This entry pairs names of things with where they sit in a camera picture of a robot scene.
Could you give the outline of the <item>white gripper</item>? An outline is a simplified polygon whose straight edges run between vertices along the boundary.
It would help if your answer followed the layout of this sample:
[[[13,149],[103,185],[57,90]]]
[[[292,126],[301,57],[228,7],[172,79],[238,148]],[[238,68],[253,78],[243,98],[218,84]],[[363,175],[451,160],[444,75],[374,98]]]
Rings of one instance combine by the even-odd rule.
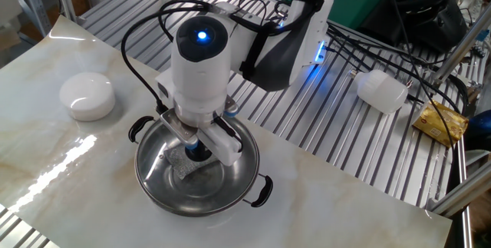
[[[156,77],[160,97],[170,109],[160,120],[188,150],[200,144],[211,151],[222,164],[233,165],[242,155],[238,132],[222,116],[226,98],[215,96],[198,101],[184,96],[173,83],[170,69]]]

